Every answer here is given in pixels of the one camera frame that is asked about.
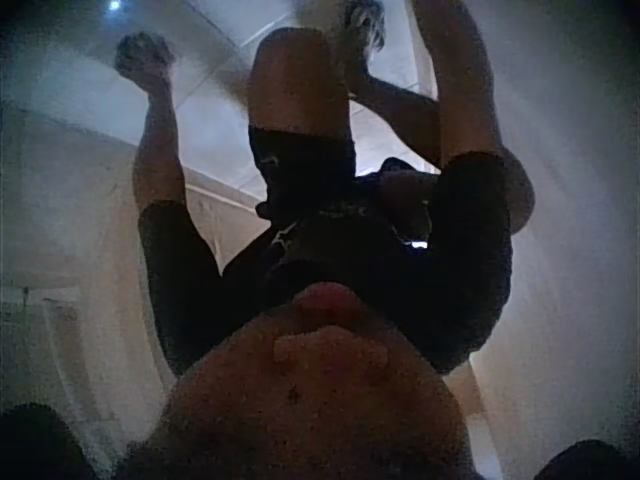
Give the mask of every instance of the ceiling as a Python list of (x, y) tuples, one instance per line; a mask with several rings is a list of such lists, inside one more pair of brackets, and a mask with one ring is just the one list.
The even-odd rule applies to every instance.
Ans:
[[(345, 0), (110, 0), (40, 2), (23, 11), (3, 42), (2, 100), (51, 119), (137, 144), (146, 98), (112, 68), (126, 34), (163, 35), (176, 54), (175, 103), (182, 162), (258, 198), (264, 184), (247, 139), (244, 87), (261, 39), (284, 26), (336, 30)], [(387, 0), (387, 45), (372, 72), (417, 88), (402, 1)], [(421, 167), (389, 127), (352, 105), (358, 171), (386, 157)]]

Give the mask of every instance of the bare foot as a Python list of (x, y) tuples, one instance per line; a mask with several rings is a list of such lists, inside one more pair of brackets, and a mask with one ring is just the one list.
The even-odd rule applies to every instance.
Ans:
[(384, 6), (377, 0), (352, 0), (347, 5), (341, 39), (341, 68), (352, 94), (358, 93), (369, 76), (374, 51), (384, 46)]

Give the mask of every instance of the hand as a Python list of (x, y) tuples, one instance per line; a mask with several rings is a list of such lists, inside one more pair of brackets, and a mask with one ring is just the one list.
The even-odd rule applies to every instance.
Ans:
[(116, 49), (115, 68), (148, 94), (171, 85), (171, 66), (175, 57), (160, 36), (138, 33), (124, 37)]
[(341, 66), (349, 92), (357, 95), (369, 79), (369, 61), (385, 43), (384, 6), (378, 0), (352, 1), (341, 39)]

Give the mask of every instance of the person lying on floor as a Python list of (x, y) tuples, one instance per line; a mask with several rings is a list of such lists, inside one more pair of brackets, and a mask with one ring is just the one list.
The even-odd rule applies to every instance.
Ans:
[[(442, 376), (500, 317), (533, 192), (502, 144), (466, 7), (413, 6), (437, 102), (368, 74), (384, 43), (378, 2), (348, 4), (341, 73), (318, 31), (261, 43), (249, 141), (271, 226), (223, 274), (186, 206), (171, 53), (145, 33), (119, 45), (118, 72), (149, 98), (133, 184), (157, 333), (179, 378), (117, 478), (477, 478)], [(349, 98), (442, 173), (388, 159), (356, 177)]]

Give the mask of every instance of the knee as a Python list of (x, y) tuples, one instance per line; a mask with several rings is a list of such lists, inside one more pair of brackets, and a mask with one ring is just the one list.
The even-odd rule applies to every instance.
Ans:
[(257, 58), (269, 57), (271, 61), (283, 56), (291, 58), (298, 53), (306, 58), (325, 55), (329, 46), (324, 34), (313, 28), (279, 28), (265, 37), (258, 48)]

